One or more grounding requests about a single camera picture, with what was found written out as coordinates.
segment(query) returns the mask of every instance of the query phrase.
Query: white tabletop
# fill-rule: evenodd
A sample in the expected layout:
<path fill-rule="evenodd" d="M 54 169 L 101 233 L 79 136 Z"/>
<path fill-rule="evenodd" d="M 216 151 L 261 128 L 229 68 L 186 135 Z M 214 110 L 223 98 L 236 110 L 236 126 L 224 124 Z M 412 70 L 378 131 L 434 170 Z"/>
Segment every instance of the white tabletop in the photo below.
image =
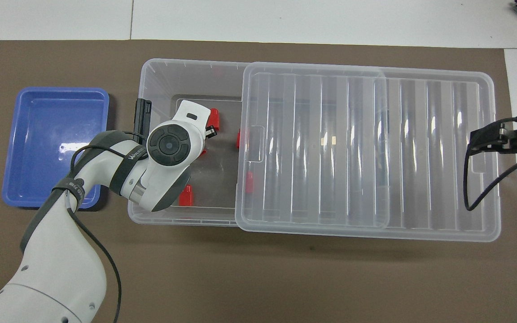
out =
<path fill-rule="evenodd" d="M 517 14 L 512 3 L 0 0 L 0 39 L 190 39 L 507 48 L 512 113 L 517 116 Z"/>

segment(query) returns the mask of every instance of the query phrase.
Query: blue plastic container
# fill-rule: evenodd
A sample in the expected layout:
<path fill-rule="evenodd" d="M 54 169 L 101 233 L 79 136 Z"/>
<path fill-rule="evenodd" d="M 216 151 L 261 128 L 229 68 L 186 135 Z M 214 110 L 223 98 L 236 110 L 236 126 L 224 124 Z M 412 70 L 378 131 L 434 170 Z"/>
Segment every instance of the blue plastic container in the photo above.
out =
<path fill-rule="evenodd" d="M 73 153 L 107 127 L 109 95 L 102 88 L 26 87 L 17 94 L 2 197 L 6 204 L 40 207 L 69 172 Z M 100 186 L 82 208 L 99 200 Z"/>

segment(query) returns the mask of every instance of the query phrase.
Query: red object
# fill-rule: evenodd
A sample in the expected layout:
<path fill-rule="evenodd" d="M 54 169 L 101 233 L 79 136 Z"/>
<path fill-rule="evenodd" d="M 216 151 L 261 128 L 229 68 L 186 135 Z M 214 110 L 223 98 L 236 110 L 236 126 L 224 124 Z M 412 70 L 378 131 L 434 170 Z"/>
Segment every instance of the red object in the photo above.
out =
<path fill-rule="evenodd" d="M 245 193 L 252 193 L 254 190 L 253 172 L 246 172 Z"/>
<path fill-rule="evenodd" d="M 193 188 L 187 184 L 181 194 L 179 194 L 180 206 L 193 206 Z"/>
<path fill-rule="evenodd" d="M 238 134 L 237 134 L 237 149 L 239 149 L 241 147 L 241 130 L 238 129 Z"/>
<path fill-rule="evenodd" d="M 211 108 L 211 115 L 209 116 L 209 120 L 207 121 L 207 127 L 213 126 L 216 131 L 219 131 L 221 127 L 221 120 L 219 119 L 219 110 L 215 108 Z"/>

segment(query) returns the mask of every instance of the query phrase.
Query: clear plastic bin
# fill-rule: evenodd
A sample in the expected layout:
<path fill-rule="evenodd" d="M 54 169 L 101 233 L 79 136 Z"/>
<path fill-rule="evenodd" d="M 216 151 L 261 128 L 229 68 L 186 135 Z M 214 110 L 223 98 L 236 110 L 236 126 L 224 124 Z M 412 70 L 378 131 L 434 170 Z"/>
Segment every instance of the clear plastic bin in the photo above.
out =
<path fill-rule="evenodd" d="M 486 74 L 152 59 L 139 97 L 153 103 L 151 127 L 188 99 L 217 108 L 221 130 L 191 166 L 195 205 L 151 213 L 129 203 L 137 223 L 458 241 L 500 234 L 499 191 L 472 212 L 461 194 L 468 135 L 495 120 Z M 472 196 L 496 175 L 496 155 L 474 156 Z"/>

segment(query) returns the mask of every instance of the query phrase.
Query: brown mat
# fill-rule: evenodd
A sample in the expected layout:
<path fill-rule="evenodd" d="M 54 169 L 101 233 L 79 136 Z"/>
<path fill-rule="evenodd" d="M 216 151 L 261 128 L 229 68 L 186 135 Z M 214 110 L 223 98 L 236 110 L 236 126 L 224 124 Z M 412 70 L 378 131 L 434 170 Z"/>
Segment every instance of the brown mat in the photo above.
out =
<path fill-rule="evenodd" d="M 504 52 L 197 41 L 0 41 L 0 192 L 14 100 L 26 86 L 102 87 L 111 129 L 133 129 L 142 64 L 152 57 L 285 61 L 482 71 L 510 116 Z M 505 159 L 512 164 L 513 159 Z M 493 243 L 248 233 L 232 227 L 137 225 L 127 200 L 81 213 L 123 279 L 120 322 L 517 322 L 517 177 L 501 184 Z M 0 197 L 0 288 L 19 266 L 35 214 Z M 95 322 L 113 318 L 117 286 Z"/>

